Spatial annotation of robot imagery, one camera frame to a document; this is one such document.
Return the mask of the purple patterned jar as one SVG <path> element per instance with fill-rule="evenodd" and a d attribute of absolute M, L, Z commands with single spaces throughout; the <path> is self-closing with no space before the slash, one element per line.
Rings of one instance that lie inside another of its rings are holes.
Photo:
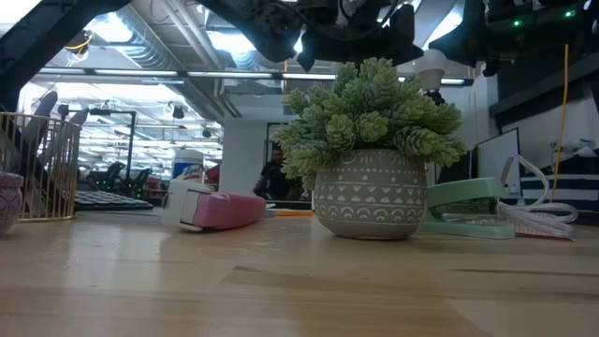
<path fill-rule="evenodd" d="M 0 237 L 14 225 L 22 211 L 23 177 L 0 171 Z"/>

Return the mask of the white board panel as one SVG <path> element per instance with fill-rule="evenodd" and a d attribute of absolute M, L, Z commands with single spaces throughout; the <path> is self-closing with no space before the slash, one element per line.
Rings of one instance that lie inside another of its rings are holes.
<path fill-rule="evenodd" d="M 477 144 L 477 175 L 482 178 L 497 178 L 501 181 L 504 165 L 510 156 L 520 154 L 519 129 L 513 128 L 503 134 L 484 140 Z M 518 199 L 521 197 L 520 167 L 517 161 L 510 166 L 504 182 L 503 198 Z"/>

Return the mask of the dark pen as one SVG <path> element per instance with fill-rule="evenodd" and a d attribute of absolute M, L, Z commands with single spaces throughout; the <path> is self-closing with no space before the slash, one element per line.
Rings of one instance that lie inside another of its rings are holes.
<path fill-rule="evenodd" d="M 37 160 L 45 169 L 56 161 L 77 161 L 81 127 L 88 114 L 88 110 L 79 110 L 69 120 L 49 121 L 37 156 Z"/>
<path fill-rule="evenodd" d="M 26 142 L 25 149 L 28 151 L 29 159 L 37 158 L 37 150 L 41 141 L 45 138 L 50 122 L 51 111 L 58 99 L 58 94 L 51 91 L 41 98 L 33 117 L 24 128 L 22 135 Z"/>

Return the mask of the mint green stapler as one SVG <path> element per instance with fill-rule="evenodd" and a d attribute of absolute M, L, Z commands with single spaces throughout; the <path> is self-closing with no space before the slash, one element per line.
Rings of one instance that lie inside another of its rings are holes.
<path fill-rule="evenodd" d="M 476 178 L 433 185 L 421 231 L 511 240 L 514 226 L 498 214 L 502 187 L 498 178 Z"/>

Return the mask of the green plant in grey pot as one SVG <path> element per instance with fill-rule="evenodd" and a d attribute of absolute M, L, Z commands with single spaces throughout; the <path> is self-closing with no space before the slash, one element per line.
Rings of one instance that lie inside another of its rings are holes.
<path fill-rule="evenodd" d="M 319 223 L 352 239 L 401 240 L 424 223 L 425 167 L 450 167 L 466 151 L 460 111 L 400 80 L 387 59 L 346 63 L 331 85 L 294 90 L 294 120 L 275 134 L 283 171 L 312 192 Z"/>

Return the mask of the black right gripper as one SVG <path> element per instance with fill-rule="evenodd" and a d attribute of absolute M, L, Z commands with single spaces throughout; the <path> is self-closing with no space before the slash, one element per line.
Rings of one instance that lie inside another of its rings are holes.
<path fill-rule="evenodd" d="M 482 74 L 486 78 L 495 76 L 499 53 L 488 53 L 488 49 L 494 38 L 508 30 L 506 19 L 512 9 L 513 0 L 467 0 L 462 22 L 433 40 L 429 48 L 442 52 L 447 60 L 469 67 L 485 61 Z"/>

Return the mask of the person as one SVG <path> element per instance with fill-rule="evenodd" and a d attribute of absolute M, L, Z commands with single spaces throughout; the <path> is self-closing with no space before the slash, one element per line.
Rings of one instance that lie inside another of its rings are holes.
<path fill-rule="evenodd" d="M 289 180 L 282 171 L 284 163 L 283 151 L 274 146 L 270 161 L 264 165 L 259 174 L 253 193 L 270 200 L 301 200 L 303 189 L 298 179 Z"/>

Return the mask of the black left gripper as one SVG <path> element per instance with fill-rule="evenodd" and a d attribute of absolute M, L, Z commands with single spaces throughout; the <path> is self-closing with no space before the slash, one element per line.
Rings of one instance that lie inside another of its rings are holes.
<path fill-rule="evenodd" d="M 300 66 L 309 70 L 317 60 L 360 62 L 375 57 L 401 65 L 420 58 L 414 44 L 415 11 L 398 0 L 299 0 L 297 12 L 306 25 L 299 38 Z"/>

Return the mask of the black calculator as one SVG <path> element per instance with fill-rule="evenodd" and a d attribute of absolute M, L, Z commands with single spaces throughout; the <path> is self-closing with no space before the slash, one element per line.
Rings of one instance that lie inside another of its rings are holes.
<path fill-rule="evenodd" d="M 144 211 L 153 205 L 147 201 L 124 197 L 104 191 L 77 191 L 75 211 Z"/>

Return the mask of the white lightbulb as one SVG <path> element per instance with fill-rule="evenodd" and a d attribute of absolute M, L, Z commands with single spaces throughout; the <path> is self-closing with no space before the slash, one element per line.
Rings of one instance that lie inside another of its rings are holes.
<path fill-rule="evenodd" d="M 423 55 L 414 61 L 414 71 L 420 80 L 424 92 L 439 91 L 442 78 L 446 73 L 446 56 L 438 50 L 425 50 Z"/>

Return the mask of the black white striped box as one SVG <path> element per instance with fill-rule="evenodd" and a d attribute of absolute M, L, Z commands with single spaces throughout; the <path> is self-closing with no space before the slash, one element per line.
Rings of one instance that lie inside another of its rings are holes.
<path fill-rule="evenodd" d="M 599 175 L 565 174 L 558 178 L 553 192 L 554 176 L 548 175 L 548 193 L 544 202 L 569 204 L 579 211 L 599 212 Z M 520 188 L 526 204 L 540 199 L 545 187 L 537 177 L 523 177 Z"/>

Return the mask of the long ceiling light bar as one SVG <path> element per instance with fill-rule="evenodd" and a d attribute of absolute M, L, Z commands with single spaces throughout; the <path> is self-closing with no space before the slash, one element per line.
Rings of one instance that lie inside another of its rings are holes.
<path fill-rule="evenodd" d="M 334 81 L 334 74 L 311 74 L 290 72 L 242 72 L 242 71 L 208 71 L 208 70 L 144 70 L 144 69 L 110 69 L 86 67 L 42 67 L 39 75 L 67 76 L 112 76 L 138 78 L 173 78 L 173 79 L 218 79 L 218 80 L 279 80 L 279 81 Z"/>

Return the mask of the black stand frame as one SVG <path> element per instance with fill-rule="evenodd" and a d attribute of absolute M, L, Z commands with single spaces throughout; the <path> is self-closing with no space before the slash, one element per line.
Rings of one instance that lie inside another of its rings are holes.
<path fill-rule="evenodd" d="M 126 162 L 126 172 L 125 178 L 131 178 L 131 164 L 132 164 L 132 153 L 133 153 L 133 141 L 136 131 L 136 123 L 137 123 L 137 113 L 133 110 L 105 110 L 92 108 L 89 113 L 95 116 L 110 116 L 112 114 L 123 114 L 130 116 L 129 126 L 129 141 L 128 141 L 128 150 L 127 150 L 127 162 Z"/>

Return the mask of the Lysol wipes canister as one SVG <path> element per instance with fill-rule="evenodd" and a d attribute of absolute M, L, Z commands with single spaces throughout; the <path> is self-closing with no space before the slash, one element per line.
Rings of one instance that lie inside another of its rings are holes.
<path fill-rule="evenodd" d="M 175 151 L 172 179 L 203 183 L 204 154 L 190 149 Z"/>

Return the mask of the pink white handheld device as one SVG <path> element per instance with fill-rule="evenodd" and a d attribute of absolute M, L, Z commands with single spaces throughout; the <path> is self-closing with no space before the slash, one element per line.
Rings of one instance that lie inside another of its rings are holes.
<path fill-rule="evenodd" d="M 206 184 L 172 180 L 163 198 L 163 223 L 190 232 L 246 227 L 263 218 L 266 200 L 213 191 Z"/>

